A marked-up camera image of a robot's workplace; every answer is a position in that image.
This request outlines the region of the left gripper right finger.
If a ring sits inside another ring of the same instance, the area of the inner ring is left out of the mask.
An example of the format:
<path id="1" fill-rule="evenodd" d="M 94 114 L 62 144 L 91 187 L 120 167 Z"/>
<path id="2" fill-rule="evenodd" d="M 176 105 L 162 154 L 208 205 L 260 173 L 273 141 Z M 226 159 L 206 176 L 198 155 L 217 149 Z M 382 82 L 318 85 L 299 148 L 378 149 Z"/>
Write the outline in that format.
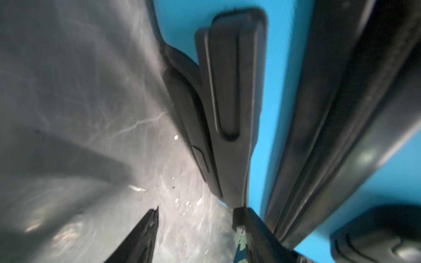
<path id="1" fill-rule="evenodd" d="M 311 263 L 312 260 L 281 245 L 265 223 L 247 207 L 233 210 L 233 229 L 239 230 L 235 263 Z"/>

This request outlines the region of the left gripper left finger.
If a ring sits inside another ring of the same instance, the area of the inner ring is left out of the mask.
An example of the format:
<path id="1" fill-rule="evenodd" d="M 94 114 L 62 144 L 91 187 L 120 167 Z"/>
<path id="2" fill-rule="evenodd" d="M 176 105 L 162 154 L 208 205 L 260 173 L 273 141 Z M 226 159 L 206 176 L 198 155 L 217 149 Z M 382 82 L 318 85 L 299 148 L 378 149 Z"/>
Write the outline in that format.
<path id="1" fill-rule="evenodd" d="M 159 207 L 150 209 L 105 263 L 151 263 L 159 228 Z"/>

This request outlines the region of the blue suitcase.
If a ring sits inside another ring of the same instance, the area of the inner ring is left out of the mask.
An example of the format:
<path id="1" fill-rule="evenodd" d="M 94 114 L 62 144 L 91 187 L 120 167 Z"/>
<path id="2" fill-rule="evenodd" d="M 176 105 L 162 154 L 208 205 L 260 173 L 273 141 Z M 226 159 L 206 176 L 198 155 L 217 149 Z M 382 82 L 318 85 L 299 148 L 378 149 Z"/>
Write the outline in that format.
<path id="1" fill-rule="evenodd" d="M 212 194 L 312 263 L 420 262 L 420 1 L 147 5 Z"/>

